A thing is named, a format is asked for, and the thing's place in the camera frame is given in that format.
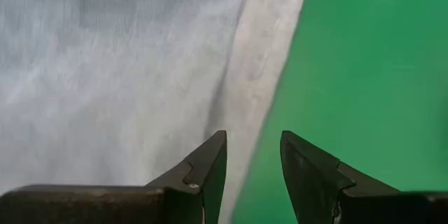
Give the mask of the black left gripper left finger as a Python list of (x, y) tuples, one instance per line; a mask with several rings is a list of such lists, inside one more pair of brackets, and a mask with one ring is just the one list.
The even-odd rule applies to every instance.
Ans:
[(147, 185), (27, 185), (0, 196), (0, 224), (218, 224), (227, 170), (219, 130)]

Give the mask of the light blue denim jeans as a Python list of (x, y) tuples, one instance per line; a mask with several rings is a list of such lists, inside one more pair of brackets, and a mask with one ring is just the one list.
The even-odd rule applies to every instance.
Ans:
[(140, 185), (227, 132), (230, 224), (303, 0), (0, 0), (0, 195)]

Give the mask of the green table mat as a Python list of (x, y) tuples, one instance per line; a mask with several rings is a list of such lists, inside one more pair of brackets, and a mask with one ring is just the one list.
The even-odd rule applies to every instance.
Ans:
[(230, 224), (297, 224), (284, 130), (397, 189), (448, 191), (448, 0), (304, 0)]

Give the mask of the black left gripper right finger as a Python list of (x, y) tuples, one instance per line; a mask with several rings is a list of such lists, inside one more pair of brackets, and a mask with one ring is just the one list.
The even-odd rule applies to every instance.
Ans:
[(291, 131), (283, 177), (298, 224), (448, 224), (448, 192), (403, 192)]

